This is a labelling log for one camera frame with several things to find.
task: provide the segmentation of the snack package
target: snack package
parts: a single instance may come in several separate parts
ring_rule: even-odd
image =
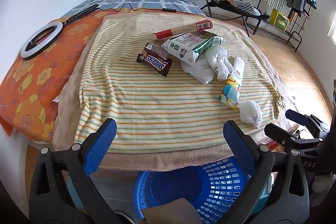
[[[239,56],[235,56],[235,63],[233,65],[233,72],[225,81],[225,86],[221,94],[218,97],[218,100],[222,103],[232,107],[233,109],[237,108],[240,87],[243,80],[245,62]]]
[[[194,66],[202,52],[213,46],[225,43],[226,40],[216,34],[207,31],[181,34],[168,39],[162,44],[170,54]]]
[[[151,37],[155,40],[158,40],[187,32],[203,31],[211,28],[212,28],[212,22],[206,19],[192,24],[178,26],[161,32],[156,32],[152,34]]]
[[[167,58],[168,52],[155,44],[147,43],[141,54],[138,54],[136,61],[150,65],[158,73],[167,77],[171,67],[171,58]]]

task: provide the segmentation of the clothes rack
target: clothes rack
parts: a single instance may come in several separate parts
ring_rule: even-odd
[[[260,3],[261,3],[261,0],[259,0],[257,8],[259,8]],[[302,25],[300,25],[300,24],[297,23],[298,18],[299,18],[299,15],[296,14],[296,18],[295,18],[295,20],[292,21],[292,22],[293,22],[293,25],[292,25],[292,28],[291,28],[290,31],[287,31],[287,30],[282,31],[282,30],[280,30],[280,29],[274,27],[273,25],[269,24],[268,22],[266,22],[266,21],[262,21],[264,24],[266,24],[266,25],[268,25],[268,26],[271,26],[271,27],[273,27],[275,30],[278,30],[279,32],[281,32],[281,33],[287,35],[287,36],[288,36],[288,39],[287,39],[287,40],[285,40],[283,37],[281,37],[281,36],[279,36],[279,35],[277,35],[277,34],[274,34],[274,33],[270,32],[270,31],[268,31],[268,30],[265,30],[265,29],[260,28],[259,25],[260,25],[261,21],[259,21],[258,24],[257,24],[256,26],[253,26],[253,25],[247,23],[247,19],[248,19],[248,17],[245,18],[245,21],[246,21],[246,24],[253,30],[253,34],[256,34],[256,32],[258,32],[258,33],[261,33],[261,34],[266,35],[266,36],[268,36],[268,37],[271,37],[271,38],[273,38],[273,39],[276,39],[277,41],[282,42],[282,43],[284,43],[284,44],[286,44],[286,45],[292,47],[293,49],[295,49],[295,52],[296,52],[297,49],[299,48],[299,46],[300,46],[301,43],[302,43],[302,36],[300,35],[300,32],[301,32],[302,30],[304,30],[303,26],[304,26],[304,24],[305,24],[305,22],[306,22],[306,20],[307,20],[307,17],[305,16],[305,19],[304,19]],[[299,31],[293,31],[293,28],[294,28],[295,25],[297,25],[297,26],[300,27]],[[298,42],[297,47],[295,47],[295,46],[290,42],[291,38]]]

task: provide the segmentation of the barcode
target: barcode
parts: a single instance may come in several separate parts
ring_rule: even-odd
[[[214,37],[212,40],[212,46],[218,46],[221,44],[221,38],[220,37]]]
[[[196,24],[196,26],[198,30],[211,28],[210,22]]]

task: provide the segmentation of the yellow box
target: yellow box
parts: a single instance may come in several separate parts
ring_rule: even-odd
[[[279,12],[278,10],[273,9],[270,15],[270,21],[269,23],[273,25],[274,27],[285,31],[287,28],[287,25],[289,23],[289,19],[284,16],[283,13]]]

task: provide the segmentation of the cardboard piece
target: cardboard piece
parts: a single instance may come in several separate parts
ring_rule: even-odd
[[[141,212],[148,224],[202,224],[200,215],[185,198],[142,209]]]

